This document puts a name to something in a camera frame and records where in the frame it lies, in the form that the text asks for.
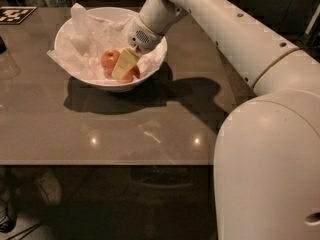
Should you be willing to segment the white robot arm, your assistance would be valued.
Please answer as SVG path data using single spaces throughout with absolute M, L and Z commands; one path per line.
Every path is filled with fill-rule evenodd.
M 147 0 L 130 45 L 154 50 L 184 14 L 255 94 L 216 139 L 218 240 L 320 240 L 320 63 L 228 0 Z

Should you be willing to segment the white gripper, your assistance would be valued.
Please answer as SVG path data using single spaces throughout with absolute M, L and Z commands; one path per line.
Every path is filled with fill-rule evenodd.
M 137 16 L 128 32 L 128 43 L 138 53 L 146 54 L 153 51 L 162 41 L 163 36 L 150 30 Z M 127 73 L 137 65 L 139 54 L 133 48 L 125 48 L 112 71 L 115 80 L 122 80 Z

